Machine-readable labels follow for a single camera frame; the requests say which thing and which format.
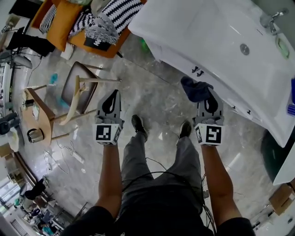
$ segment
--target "black shoe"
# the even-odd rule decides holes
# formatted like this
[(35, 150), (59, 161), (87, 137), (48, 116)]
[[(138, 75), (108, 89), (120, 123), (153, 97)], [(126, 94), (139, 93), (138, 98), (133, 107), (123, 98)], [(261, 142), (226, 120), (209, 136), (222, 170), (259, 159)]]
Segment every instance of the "black shoe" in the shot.
[(132, 116), (132, 125), (135, 129), (135, 132), (142, 132), (144, 133), (144, 136), (146, 138), (146, 141), (148, 140), (148, 132), (146, 131), (146, 129), (143, 127), (142, 125), (142, 119), (138, 116), (138, 115), (133, 115)]
[(179, 138), (183, 137), (189, 137), (192, 132), (192, 126), (190, 125), (189, 121), (183, 122), (183, 124), (180, 127), (180, 135)]

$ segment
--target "white sink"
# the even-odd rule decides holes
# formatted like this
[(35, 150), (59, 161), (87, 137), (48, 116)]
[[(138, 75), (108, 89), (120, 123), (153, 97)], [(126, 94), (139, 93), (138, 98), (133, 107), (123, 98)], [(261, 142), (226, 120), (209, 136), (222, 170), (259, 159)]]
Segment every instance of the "white sink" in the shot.
[[(129, 25), (134, 34), (170, 48), (236, 93), (281, 146), (295, 125), (287, 115), (295, 51), (285, 59), (260, 25), (250, 0), (149, 0)], [(244, 55), (240, 45), (250, 50)]]

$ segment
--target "gray marble floor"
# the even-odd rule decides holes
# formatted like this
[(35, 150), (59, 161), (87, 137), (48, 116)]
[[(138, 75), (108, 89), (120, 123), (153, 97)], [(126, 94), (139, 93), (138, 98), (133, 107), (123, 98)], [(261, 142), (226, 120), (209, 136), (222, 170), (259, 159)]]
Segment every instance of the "gray marble floor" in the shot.
[[(13, 84), (13, 103), (19, 111), (22, 89), (50, 84), (52, 74), (58, 74), (55, 84), (38, 91), (49, 107), (60, 115), (66, 113), (68, 107), (60, 95), (75, 61), (91, 65), (103, 65), (112, 68), (113, 73), (122, 79), (120, 84), (100, 83), (87, 110), (96, 108), (98, 100), (111, 89), (117, 88), (122, 96), (122, 114), (125, 120), (124, 129), (118, 146), (120, 161), (123, 150), (130, 138), (135, 134), (130, 119), (133, 114), (143, 117), (150, 136), (146, 143), (146, 156), (159, 161), (169, 168), (175, 159), (177, 133), (185, 119), (195, 116), (196, 104), (188, 101), (180, 86), (183, 73), (165, 63), (158, 63), (150, 52), (142, 50), (141, 39), (130, 35), (121, 48), (124, 58), (105, 59), (76, 48), (70, 60), (61, 58), (58, 51), (43, 58), (40, 66), (32, 70), (18, 70)], [(32, 57), (34, 67), (40, 60)], [(235, 189), (234, 198), (244, 217), (253, 222), (263, 212), (274, 187), (265, 171), (260, 154), (260, 143), (264, 129), (236, 115), (225, 105), (226, 136), (224, 145), (218, 147), (222, 161), (228, 170)], [(94, 204), (98, 198), (98, 180), (100, 177), (103, 147), (92, 139), (93, 115), (73, 121), (66, 126), (54, 125), (55, 135), (78, 127), (69, 137), (53, 141), (51, 146), (30, 144), (27, 140), (20, 153), (32, 169), (41, 178), (47, 174), (49, 192), (68, 212), (76, 215), (79, 209), (89, 202)], [(23, 133), (28, 130), (26, 123), (21, 124)], [(196, 135), (191, 139), (196, 149)], [(72, 151), (76, 151), (85, 160), (84, 164), (77, 161)], [(202, 173), (204, 164), (200, 153)], [(147, 160), (151, 171), (163, 171), (163, 168)]]

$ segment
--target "black shirt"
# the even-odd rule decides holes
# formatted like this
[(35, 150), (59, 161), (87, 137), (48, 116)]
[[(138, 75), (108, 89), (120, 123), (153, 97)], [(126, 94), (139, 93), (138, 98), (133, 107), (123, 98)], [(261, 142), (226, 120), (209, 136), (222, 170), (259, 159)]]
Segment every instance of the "black shirt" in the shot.
[[(193, 204), (177, 194), (175, 186), (171, 188), (169, 191), (167, 187), (158, 187), (132, 204), (122, 206), (125, 209), (117, 221), (103, 207), (94, 206), (61, 236), (213, 236)], [(248, 219), (234, 218), (217, 228), (217, 236), (223, 235), (255, 234)]]

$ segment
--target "drain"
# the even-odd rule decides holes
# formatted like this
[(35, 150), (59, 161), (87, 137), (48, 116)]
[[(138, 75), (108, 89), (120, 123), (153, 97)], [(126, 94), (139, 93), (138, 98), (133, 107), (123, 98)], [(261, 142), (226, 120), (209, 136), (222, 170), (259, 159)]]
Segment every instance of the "drain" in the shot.
[(241, 50), (242, 54), (244, 54), (245, 56), (248, 56), (250, 54), (249, 47), (246, 44), (244, 44), (244, 43), (242, 43), (240, 45), (240, 50)]

